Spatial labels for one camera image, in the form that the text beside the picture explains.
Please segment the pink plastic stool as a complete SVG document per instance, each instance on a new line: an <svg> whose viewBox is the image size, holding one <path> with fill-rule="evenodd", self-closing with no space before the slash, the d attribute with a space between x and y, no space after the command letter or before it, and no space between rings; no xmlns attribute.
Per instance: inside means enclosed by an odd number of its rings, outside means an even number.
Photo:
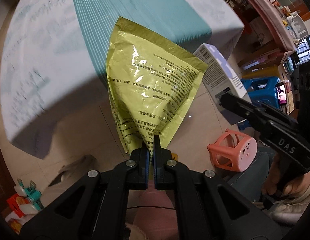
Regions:
<svg viewBox="0 0 310 240"><path fill-rule="evenodd" d="M244 133L226 129L207 149L212 165L233 172L245 171L253 162L258 145L256 140Z"/></svg>

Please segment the yellow-green foil pouch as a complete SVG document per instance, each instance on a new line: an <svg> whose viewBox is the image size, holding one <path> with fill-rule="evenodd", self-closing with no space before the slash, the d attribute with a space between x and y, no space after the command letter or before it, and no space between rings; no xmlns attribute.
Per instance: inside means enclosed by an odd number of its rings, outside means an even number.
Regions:
<svg viewBox="0 0 310 240"><path fill-rule="evenodd" d="M109 100L124 151L154 137L168 146L182 124L207 65L167 38L119 18L106 59Z"/></svg>

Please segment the teal toy figure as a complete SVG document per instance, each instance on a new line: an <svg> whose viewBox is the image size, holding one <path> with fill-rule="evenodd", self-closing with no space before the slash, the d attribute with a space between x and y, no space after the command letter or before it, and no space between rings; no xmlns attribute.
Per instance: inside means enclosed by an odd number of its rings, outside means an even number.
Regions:
<svg viewBox="0 0 310 240"><path fill-rule="evenodd" d="M15 191L20 197L28 200L29 203L27 205L30 204L34 211L43 210L42 194L38 191L36 183L31 180L29 186L25 186L20 178L17 179L17 183L18 185L14 187Z"/></svg>

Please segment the white blue medicine box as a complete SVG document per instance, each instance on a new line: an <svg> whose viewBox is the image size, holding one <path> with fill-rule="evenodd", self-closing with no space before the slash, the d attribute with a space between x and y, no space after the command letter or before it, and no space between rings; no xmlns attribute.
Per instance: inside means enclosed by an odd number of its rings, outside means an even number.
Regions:
<svg viewBox="0 0 310 240"><path fill-rule="evenodd" d="M215 46L207 43L200 45L194 55L208 65L202 82L219 112L231 125L242 121L243 118L223 108L220 103L221 96L227 93L251 102L247 90L228 61Z"/></svg>

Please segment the light blue patterned tablecloth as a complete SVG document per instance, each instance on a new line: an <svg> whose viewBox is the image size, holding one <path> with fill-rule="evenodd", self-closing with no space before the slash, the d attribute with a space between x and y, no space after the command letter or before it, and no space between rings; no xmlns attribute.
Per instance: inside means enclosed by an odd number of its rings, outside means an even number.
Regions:
<svg viewBox="0 0 310 240"><path fill-rule="evenodd" d="M213 44L229 57L244 25L224 0L20 0L0 54L7 140L40 159L56 124L107 95L106 56L118 18L189 52Z"/></svg>

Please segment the blue plastic stool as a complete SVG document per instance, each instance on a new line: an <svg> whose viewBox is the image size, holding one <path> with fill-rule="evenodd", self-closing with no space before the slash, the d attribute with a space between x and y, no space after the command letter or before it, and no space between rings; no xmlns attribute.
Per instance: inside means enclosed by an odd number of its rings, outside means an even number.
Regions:
<svg viewBox="0 0 310 240"><path fill-rule="evenodd" d="M279 109L276 85L280 79L276 76L241 79L251 101L264 102Z"/></svg>

